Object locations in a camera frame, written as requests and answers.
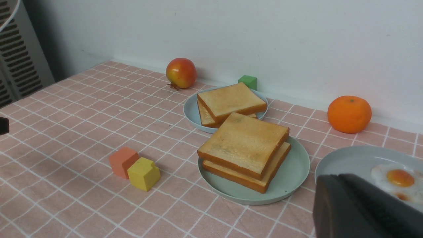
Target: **orange cube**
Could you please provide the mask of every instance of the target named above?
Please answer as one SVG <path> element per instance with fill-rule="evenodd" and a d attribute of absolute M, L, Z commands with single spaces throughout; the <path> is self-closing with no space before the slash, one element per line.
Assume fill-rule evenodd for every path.
<path fill-rule="evenodd" d="M 109 157 L 114 174 L 123 179 L 129 179 L 128 169 L 139 159 L 138 152 L 128 147 L 122 147 Z"/>

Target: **light blue plate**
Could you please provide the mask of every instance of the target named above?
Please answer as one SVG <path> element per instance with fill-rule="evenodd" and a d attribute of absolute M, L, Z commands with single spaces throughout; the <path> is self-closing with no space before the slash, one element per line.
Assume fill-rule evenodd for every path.
<path fill-rule="evenodd" d="M 291 144 L 291 151 L 279 167 L 265 194 L 207 172 L 203 168 L 202 158 L 198 159 L 198 170 L 212 190 L 230 201 L 246 205 L 278 202 L 293 194 L 310 171 L 310 158 L 304 147 L 291 136 L 286 142 Z"/>
<path fill-rule="evenodd" d="M 422 161 L 404 153 L 376 146 L 351 146 L 337 149 L 323 157 L 316 167 L 314 182 L 322 174 L 355 174 L 376 185 L 370 174 L 371 169 L 379 164 L 390 163 L 401 164 L 423 172 Z M 404 203 L 423 212 L 423 205 Z"/>
<path fill-rule="evenodd" d="M 206 91 L 210 91 L 210 90 L 218 89 L 218 88 L 223 88 L 223 87 L 215 87 L 215 88 L 205 89 L 205 90 L 202 90 L 198 93 L 206 92 Z M 267 104 L 267 108 L 266 108 L 265 112 L 260 112 L 260 113 L 256 114 L 257 118 L 259 120 L 262 120 L 264 118 L 264 115 L 266 114 L 267 110 L 269 109 L 269 103 L 267 102 L 267 98 L 263 94 L 259 93 L 258 91 L 254 90 L 254 89 L 250 89 L 250 90 L 253 91 L 253 93 L 255 95 L 257 95 L 259 98 L 261 98 Z M 207 132 L 207 133 L 211 133 L 211 134 L 214 134 L 217 131 L 217 128 L 205 127 L 205 126 L 201 125 L 200 113 L 198 112 L 197 94 L 190 96 L 187 99 L 187 101 L 185 102 L 184 114 L 188 118 L 188 120 L 194 125 L 195 128 L 202 130 L 204 132 Z"/>

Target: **orange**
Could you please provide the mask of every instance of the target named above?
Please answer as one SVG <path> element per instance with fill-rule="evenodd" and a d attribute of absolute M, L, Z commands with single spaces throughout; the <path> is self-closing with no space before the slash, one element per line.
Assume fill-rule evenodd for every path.
<path fill-rule="evenodd" d="M 358 133 L 370 123 L 372 116 L 369 103 L 360 97 L 341 96 L 327 110 L 329 123 L 343 133 Z"/>

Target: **egg yolk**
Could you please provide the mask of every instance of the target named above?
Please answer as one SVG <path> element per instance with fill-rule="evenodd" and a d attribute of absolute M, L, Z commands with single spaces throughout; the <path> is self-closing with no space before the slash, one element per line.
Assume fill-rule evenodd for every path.
<path fill-rule="evenodd" d="M 405 194 L 403 194 L 403 193 L 397 193 L 397 194 L 395 194 L 399 199 L 401 199 L 401 200 L 403 200 L 403 201 L 409 201 L 410 200 L 410 198 L 407 196 L 407 195 L 405 195 Z"/>
<path fill-rule="evenodd" d="M 414 184 L 414 178 L 407 171 L 402 169 L 394 169 L 386 174 L 388 181 L 399 187 L 409 187 Z"/>

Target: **green cube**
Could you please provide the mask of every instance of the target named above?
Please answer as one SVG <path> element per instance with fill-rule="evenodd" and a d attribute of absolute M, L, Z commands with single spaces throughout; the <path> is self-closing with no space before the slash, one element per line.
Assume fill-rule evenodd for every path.
<path fill-rule="evenodd" d="M 242 76 L 240 79 L 238 79 L 238 82 L 243 82 L 245 85 L 247 85 L 248 88 L 257 90 L 257 78 L 251 77 L 248 75 Z"/>

